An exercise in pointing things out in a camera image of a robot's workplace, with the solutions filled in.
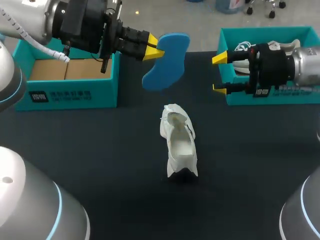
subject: chair wheel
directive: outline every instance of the chair wheel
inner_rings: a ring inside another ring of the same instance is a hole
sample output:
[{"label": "chair wheel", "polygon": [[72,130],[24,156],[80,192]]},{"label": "chair wheel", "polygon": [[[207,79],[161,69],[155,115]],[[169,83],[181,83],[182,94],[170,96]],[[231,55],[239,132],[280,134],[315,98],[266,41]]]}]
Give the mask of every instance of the chair wheel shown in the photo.
[{"label": "chair wheel", "polygon": [[254,9],[250,6],[248,7],[248,10],[246,11],[246,14],[252,15],[254,13]]},{"label": "chair wheel", "polygon": [[286,7],[286,3],[284,1],[279,2],[279,8],[284,9]]},{"label": "chair wheel", "polygon": [[274,19],[276,17],[276,12],[275,11],[271,11],[270,13],[269,13],[269,18],[270,19]]}]

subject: black tabletop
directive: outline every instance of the black tabletop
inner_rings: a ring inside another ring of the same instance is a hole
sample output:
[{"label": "black tabletop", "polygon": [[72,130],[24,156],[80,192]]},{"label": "black tabletop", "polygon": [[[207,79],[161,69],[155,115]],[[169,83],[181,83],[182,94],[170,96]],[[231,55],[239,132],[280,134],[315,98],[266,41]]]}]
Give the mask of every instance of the black tabletop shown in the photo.
[{"label": "black tabletop", "polygon": [[[214,52],[190,52],[184,77],[142,89],[153,62],[121,57],[118,108],[0,114],[0,145],[85,207],[91,240],[280,240],[283,204],[320,163],[318,105],[227,106]],[[164,105],[186,110],[199,178],[167,179]]]}]

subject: white tangled cable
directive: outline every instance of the white tangled cable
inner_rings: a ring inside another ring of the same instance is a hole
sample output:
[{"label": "white tangled cable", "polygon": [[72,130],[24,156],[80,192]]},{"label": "white tangled cable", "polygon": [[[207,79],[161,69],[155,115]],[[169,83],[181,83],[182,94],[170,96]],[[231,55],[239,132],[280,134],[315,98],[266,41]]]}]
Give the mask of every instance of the white tangled cable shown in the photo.
[{"label": "white tangled cable", "polygon": [[5,12],[5,10],[1,6],[0,13],[14,27],[14,29],[20,34],[20,36],[24,40],[26,40],[30,45],[40,50],[41,52],[49,56],[52,56],[55,59],[58,59],[65,63],[68,63],[70,61],[70,58],[66,56],[63,52],[51,50],[34,40],[13,17],[11,17],[8,13]]}]

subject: floor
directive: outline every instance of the floor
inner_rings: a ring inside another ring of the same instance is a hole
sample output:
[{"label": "floor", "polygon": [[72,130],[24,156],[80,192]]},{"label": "floor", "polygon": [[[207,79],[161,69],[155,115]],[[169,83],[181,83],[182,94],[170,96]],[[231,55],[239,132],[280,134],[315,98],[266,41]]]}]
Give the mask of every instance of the floor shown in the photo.
[{"label": "floor", "polygon": [[[108,7],[114,7],[108,0]],[[253,26],[313,26],[320,34],[319,0],[286,0],[285,9],[276,9],[275,19],[267,15],[270,4],[264,5],[257,0],[253,15],[243,12],[223,14],[215,9],[216,0],[201,3],[186,0],[122,0],[120,19],[124,26],[146,30],[156,37],[164,33],[188,33],[191,43],[188,51],[214,51],[217,49],[220,28]],[[16,40],[7,39],[6,44],[12,51]]]}]

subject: blue bottle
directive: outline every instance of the blue bottle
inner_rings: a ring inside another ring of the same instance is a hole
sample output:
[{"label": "blue bottle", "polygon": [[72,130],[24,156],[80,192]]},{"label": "blue bottle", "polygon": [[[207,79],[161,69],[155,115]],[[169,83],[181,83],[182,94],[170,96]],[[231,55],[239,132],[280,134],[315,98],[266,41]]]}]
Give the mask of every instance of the blue bottle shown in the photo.
[{"label": "blue bottle", "polygon": [[215,8],[224,14],[236,14],[244,9],[245,0],[216,0]]}]

